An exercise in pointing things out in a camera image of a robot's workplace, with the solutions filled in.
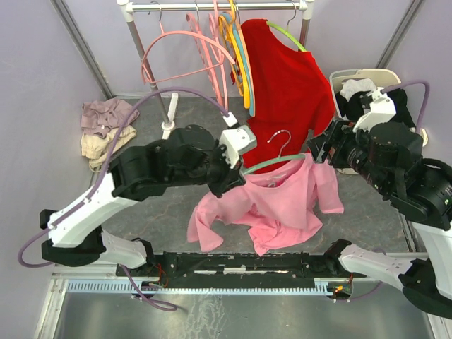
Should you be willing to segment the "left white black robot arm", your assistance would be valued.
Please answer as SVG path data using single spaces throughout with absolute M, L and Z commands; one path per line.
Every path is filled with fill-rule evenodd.
M 221 197 L 244 185 L 242 156 L 255 147 L 248 126 L 226 129 L 216 139 L 192 124 L 173 130 L 166 139 L 126 149 L 85 196 L 63 210 L 41 212 L 41 221 L 50 228 L 41 245 L 42 258 L 69 267 L 106 261 L 150 275 L 157 263 L 151 243 L 116 237 L 102 224 L 170 187 L 207 185 Z

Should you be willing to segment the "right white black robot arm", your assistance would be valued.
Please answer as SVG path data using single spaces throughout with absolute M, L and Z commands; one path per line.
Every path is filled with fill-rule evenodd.
M 400 290 L 418 309 L 451 318 L 451 166 L 422 156 L 422 137 L 389 121 L 365 131 L 334 119 L 307 141 L 317 163 L 350 168 L 417 230 L 428 257 L 394 259 L 339 239 L 326 252 L 330 275 L 345 271 Z

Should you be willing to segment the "pink t shirt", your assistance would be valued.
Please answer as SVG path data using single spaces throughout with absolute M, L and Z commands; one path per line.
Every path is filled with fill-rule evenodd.
M 272 172 L 248 174 L 245 180 L 220 198 L 207 193 L 199 201 L 188 224 L 188 242 L 212 251 L 223 243 L 212 228 L 216 220 L 246 225 L 254 251 L 262 256 L 313 237 L 323 226 L 315 207 L 323 214 L 344 211 L 335 170 L 326 162 L 314 162 L 308 153 Z

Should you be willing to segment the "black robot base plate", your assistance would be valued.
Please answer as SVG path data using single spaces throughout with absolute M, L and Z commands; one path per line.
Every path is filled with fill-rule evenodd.
M 312 287 L 316 278 L 348 280 L 338 260 L 305 252 L 267 254 L 200 254 L 165 252 L 155 264 L 130 270 L 165 287 Z

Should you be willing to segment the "teal wavy hanger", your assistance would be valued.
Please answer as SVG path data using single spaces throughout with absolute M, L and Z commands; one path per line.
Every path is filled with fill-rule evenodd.
M 303 160 L 306 156 L 304 153 L 297 153 L 294 155 L 284 155 L 282 156 L 283 150 L 285 147 L 290 143 L 292 140 L 292 134 L 287 129 L 280 129 L 276 131 L 268 140 L 267 143 L 270 143 L 277 135 L 286 133 L 287 134 L 287 140 L 285 143 L 280 147 L 278 156 L 269 160 L 266 160 L 264 162 L 258 163 L 257 165 L 254 165 L 250 168 L 246 168 L 242 170 L 243 175 L 253 174 L 258 170 L 262 170 L 263 168 L 269 167 L 271 165 L 275 165 L 281 162 L 288 162 L 291 160 Z

